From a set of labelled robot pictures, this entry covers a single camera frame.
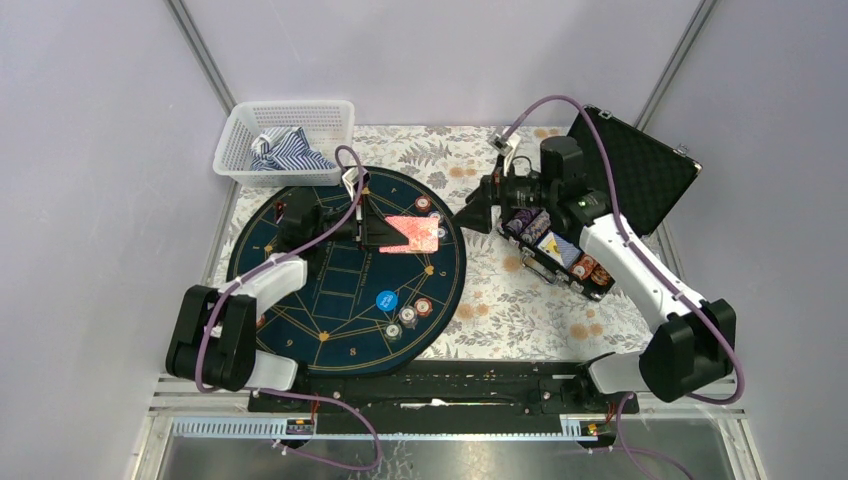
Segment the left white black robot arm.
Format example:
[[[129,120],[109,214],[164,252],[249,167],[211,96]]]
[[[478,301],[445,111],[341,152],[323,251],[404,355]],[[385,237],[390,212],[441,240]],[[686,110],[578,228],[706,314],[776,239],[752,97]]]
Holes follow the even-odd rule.
[[[202,392],[272,389],[288,411],[309,401],[310,385],[297,375],[295,360],[259,349],[260,317],[306,285],[305,254],[327,241],[355,241],[366,248],[408,247],[400,218],[377,212],[371,201],[354,199],[327,210],[288,202],[279,207],[277,237],[266,260],[221,287],[194,285],[184,294],[165,359],[173,377],[191,380]]]

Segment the blue ten chip stack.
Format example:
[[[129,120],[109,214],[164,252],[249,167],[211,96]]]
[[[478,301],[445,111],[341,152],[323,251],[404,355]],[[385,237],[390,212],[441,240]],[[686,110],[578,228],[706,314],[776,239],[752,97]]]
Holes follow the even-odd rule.
[[[419,320],[417,309],[413,306],[401,308],[398,312],[398,320],[404,328],[414,329]]]

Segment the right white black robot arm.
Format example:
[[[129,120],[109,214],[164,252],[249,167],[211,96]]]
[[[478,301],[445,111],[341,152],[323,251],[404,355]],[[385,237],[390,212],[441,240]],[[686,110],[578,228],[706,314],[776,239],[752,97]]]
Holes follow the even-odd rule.
[[[736,315],[723,299],[705,300],[675,277],[651,252],[621,214],[614,191],[590,188],[584,156],[567,136],[540,147],[537,173],[516,174],[517,143],[495,135],[499,155],[492,172],[481,178],[452,221],[488,233],[491,209],[540,208],[552,231],[603,267],[638,308],[652,332],[641,352],[607,354],[584,364],[573,386],[575,402],[597,412],[613,394],[649,391],[670,403],[696,397],[699,389],[738,369],[731,338]]]

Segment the red white chip stack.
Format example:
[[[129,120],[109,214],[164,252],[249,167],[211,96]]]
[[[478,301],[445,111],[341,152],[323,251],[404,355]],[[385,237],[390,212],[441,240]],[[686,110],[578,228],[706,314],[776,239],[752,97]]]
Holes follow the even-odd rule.
[[[433,311],[433,304],[428,298],[419,298],[414,302],[416,315],[419,317],[427,317]]]

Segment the red playing card deck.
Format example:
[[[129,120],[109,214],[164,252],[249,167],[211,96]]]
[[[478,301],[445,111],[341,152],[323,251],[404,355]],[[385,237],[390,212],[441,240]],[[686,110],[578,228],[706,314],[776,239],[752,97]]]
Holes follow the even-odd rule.
[[[406,240],[400,245],[381,246],[378,251],[386,254],[431,254],[439,248],[439,220],[424,216],[387,216],[387,223]]]

